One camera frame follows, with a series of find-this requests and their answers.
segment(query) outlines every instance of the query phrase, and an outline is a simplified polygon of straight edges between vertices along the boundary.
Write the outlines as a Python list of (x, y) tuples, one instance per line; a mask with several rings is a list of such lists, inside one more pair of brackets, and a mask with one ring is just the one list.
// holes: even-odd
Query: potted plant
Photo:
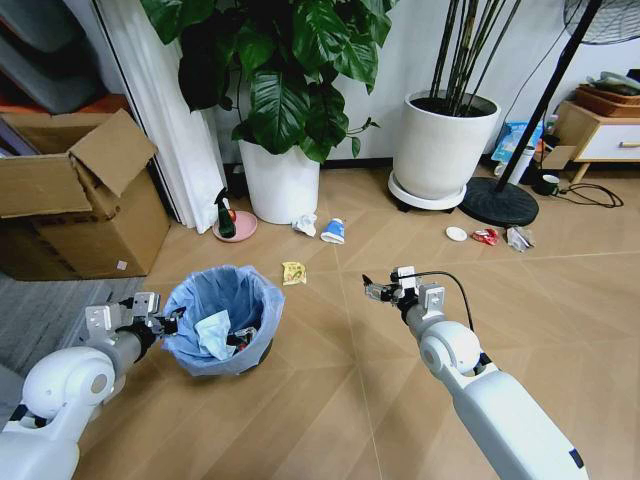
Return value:
[[(344, 98), (332, 84), (343, 74), (371, 92), (377, 46), (391, 28), (387, 12), (395, 3), (142, 0), (160, 39), (180, 39), (178, 76), (189, 108), (237, 110), (233, 138), (263, 220), (290, 223), (314, 212), (320, 163), (346, 137), (357, 156), (357, 134), (377, 126), (369, 119), (349, 130)], [(239, 105), (242, 82), (250, 91), (246, 115)]]
[[(520, 0), (513, 3), (510, 12), (504, 8), (505, 0), (487, 0), (483, 8), (480, 3), (449, 1), (431, 88), (405, 98), (389, 189), (410, 205), (443, 210), (462, 202), (466, 183), (500, 115), (497, 104), (477, 93)], [(500, 33), (475, 88), (469, 92), (471, 76), (480, 66), (478, 58), (500, 23)], [(448, 61), (448, 80), (441, 88)]]

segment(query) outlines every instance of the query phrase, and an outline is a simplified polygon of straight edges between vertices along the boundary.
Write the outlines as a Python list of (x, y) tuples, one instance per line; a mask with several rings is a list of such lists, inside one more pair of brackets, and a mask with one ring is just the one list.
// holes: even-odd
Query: blue trash bag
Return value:
[[(180, 307), (187, 309), (178, 333), (166, 337), (162, 348), (193, 376), (233, 375), (260, 362), (280, 323), (284, 295), (251, 266), (223, 265), (189, 275), (171, 292), (165, 316)], [(244, 350), (227, 360), (201, 353), (195, 330), (200, 320), (222, 310), (229, 312), (230, 333), (246, 327), (258, 330)]]

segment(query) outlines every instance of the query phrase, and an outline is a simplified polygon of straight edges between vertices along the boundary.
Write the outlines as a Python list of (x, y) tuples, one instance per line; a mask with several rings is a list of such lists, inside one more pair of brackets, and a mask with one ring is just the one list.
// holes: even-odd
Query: red wrapper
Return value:
[(487, 245), (497, 245), (500, 239), (498, 232), (493, 228), (485, 228), (484, 230), (476, 230), (471, 234), (471, 238), (478, 242), (486, 243)]

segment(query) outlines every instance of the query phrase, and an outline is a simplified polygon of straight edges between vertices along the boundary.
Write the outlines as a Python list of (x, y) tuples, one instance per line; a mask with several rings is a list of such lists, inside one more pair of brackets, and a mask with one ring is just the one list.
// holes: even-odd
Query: white container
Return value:
[(428, 96), (429, 92), (422, 91), (405, 98), (393, 174), (399, 186), (412, 196), (438, 205), (447, 204), (446, 199), (451, 198), (453, 204), (442, 207), (450, 208), (464, 197), (464, 187), (493, 133), (500, 107), (476, 96), (472, 105), (486, 112), (485, 116), (449, 117), (411, 104)]
[(253, 143), (240, 141), (253, 212), (269, 223), (287, 224), (318, 207), (320, 164), (299, 147), (272, 155)]
[(518, 185), (520, 183), (520, 179), (522, 178), (522, 175), (524, 175), (525, 170), (531, 163), (531, 159), (533, 158), (534, 153), (536, 153), (535, 148), (529, 145), (524, 147), (524, 152), (522, 152), (522, 155), (520, 155), (520, 158), (518, 159), (518, 163), (516, 163), (516, 167), (513, 169), (513, 172), (511, 172), (511, 175), (509, 176), (508, 182), (511, 185)]

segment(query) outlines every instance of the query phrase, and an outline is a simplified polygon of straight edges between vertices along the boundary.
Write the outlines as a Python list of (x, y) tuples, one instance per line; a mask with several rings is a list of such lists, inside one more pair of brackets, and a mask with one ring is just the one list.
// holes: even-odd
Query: drawer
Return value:
[(576, 160), (640, 161), (640, 125), (600, 125)]

